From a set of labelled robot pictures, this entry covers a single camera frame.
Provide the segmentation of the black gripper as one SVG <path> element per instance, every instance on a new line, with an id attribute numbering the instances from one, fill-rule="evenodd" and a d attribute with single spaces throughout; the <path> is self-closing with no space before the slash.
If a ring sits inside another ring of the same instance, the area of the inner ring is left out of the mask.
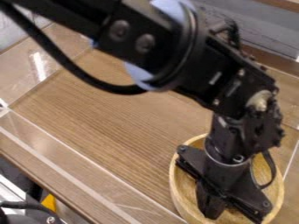
<path id="1" fill-rule="evenodd" d="M 236 155 L 225 163 L 212 157 L 208 150 L 183 144 L 177 146 L 176 152 L 176 165 L 196 181 L 196 201 L 203 216 L 216 220 L 231 207 L 255 224 L 261 224 L 273 207 L 261 190 L 273 180 L 264 185 L 256 182 L 251 159 Z"/>

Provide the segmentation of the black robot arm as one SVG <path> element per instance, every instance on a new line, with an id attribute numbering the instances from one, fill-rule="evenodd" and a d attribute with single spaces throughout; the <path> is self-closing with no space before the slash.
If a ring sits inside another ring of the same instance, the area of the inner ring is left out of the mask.
<path id="1" fill-rule="evenodd" d="M 88 37 L 94 49 L 125 62 L 133 84 L 116 85 L 89 75 L 21 13 L 29 10 Z M 116 95 L 172 90 L 212 112 L 203 148 L 185 144 L 176 166 L 192 176 L 196 206 L 215 220 L 227 208 L 255 224 L 273 210 L 253 176 L 256 155 L 285 135 L 276 82 L 241 50 L 231 19 L 204 22 L 191 0 L 0 0 L 0 11 L 81 81 Z"/>

